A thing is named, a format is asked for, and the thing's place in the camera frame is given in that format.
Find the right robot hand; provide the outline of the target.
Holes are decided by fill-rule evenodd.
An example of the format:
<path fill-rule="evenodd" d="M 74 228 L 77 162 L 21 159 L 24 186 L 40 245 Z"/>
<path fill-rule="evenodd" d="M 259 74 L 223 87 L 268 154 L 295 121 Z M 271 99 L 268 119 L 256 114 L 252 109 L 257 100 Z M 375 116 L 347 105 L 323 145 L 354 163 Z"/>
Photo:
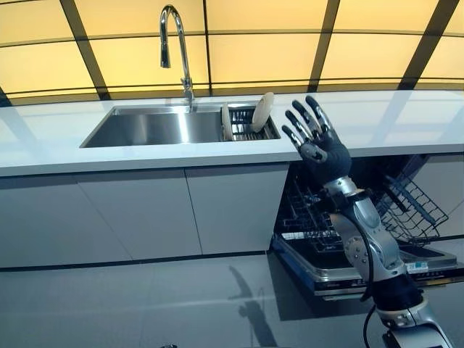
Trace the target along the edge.
<path fill-rule="evenodd" d="M 319 184 L 324 185 L 349 175 L 352 158 L 348 149 L 319 103 L 310 95 L 304 100 L 308 108 L 297 100 L 291 103 L 303 122 L 291 110 L 285 111 L 286 118 L 297 132 L 294 133 L 287 125 L 281 127 L 282 131 Z"/>

